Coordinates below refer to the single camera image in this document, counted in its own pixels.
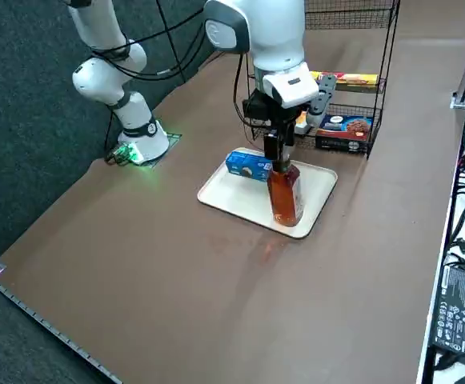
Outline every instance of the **gray carpet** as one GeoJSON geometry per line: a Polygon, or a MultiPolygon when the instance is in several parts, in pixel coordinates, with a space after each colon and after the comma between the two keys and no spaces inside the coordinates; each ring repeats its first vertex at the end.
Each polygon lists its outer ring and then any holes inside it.
{"type": "Polygon", "coordinates": [[[109,382],[0,293],[0,384],[109,382]]]}
{"type": "MultiPolygon", "coordinates": [[[[170,25],[202,7],[205,0],[161,0],[170,25]]],[[[115,2],[118,20],[131,38],[162,30],[155,0],[115,2]]],[[[173,31],[181,58],[201,23],[196,18],[173,31]]],[[[146,72],[174,65],[166,35],[143,43],[146,72]]],[[[205,41],[184,71],[190,78],[210,54],[205,41]]],[[[80,41],[66,6],[58,0],[0,1],[0,255],[104,151],[109,114],[74,90],[72,71],[89,50],[80,41]]],[[[181,77],[131,82],[155,107],[181,77]]],[[[113,125],[110,137],[120,127],[113,125]]],[[[56,338],[0,294],[0,383],[106,382],[56,338]]]]}

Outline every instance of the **black power supply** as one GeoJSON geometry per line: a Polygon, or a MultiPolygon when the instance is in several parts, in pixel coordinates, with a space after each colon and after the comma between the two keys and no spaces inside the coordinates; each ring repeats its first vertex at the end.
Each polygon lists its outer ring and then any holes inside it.
{"type": "Polygon", "coordinates": [[[433,344],[443,354],[465,364],[465,270],[445,266],[437,295],[433,344]]]}

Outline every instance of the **white tray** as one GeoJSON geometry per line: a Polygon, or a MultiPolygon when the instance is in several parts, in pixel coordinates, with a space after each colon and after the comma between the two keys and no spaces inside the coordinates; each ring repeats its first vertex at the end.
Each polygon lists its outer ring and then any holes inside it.
{"type": "MultiPolygon", "coordinates": [[[[263,156],[256,150],[238,148],[246,154],[263,156]]],[[[270,195],[265,182],[230,174],[225,162],[198,192],[198,200],[208,206],[265,226],[292,238],[304,238],[312,230],[321,209],[337,182],[337,174],[319,166],[292,162],[300,171],[304,212],[297,226],[281,226],[273,219],[270,195]]]]}

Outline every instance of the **brown table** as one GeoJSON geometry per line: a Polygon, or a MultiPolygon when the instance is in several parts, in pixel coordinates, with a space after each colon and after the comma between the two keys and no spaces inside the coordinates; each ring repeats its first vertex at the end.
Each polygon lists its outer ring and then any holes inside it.
{"type": "MultiPolygon", "coordinates": [[[[307,61],[375,72],[383,38],[312,32],[307,61]]],[[[237,61],[213,61],[158,107],[183,136],[154,170],[95,162],[3,255],[0,284],[126,383],[413,382],[464,120],[449,102],[465,2],[403,0],[369,162],[295,155],[339,174],[301,241],[197,201],[247,146],[237,61]]]]}

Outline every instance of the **glass bottle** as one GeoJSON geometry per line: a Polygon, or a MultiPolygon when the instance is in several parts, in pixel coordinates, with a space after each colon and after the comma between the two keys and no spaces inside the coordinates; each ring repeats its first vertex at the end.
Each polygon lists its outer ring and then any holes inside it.
{"type": "Polygon", "coordinates": [[[296,226],[303,216],[303,200],[299,169],[285,162],[273,162],[267,179],[273,217],[283,226],[296,226]]]}

